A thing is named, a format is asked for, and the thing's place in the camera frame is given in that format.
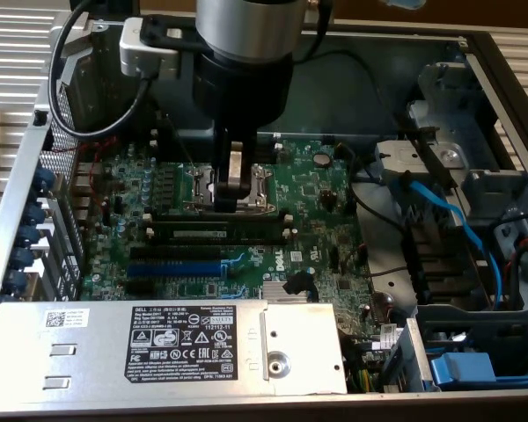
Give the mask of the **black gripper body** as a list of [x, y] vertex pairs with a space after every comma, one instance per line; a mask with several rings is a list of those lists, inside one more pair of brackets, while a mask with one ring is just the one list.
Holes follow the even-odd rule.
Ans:
[[242, 142], [284, 112], [293, 58], [250, 64], [203, 54], [194, 58], [193, 98], [214, 124], [214, 138]]

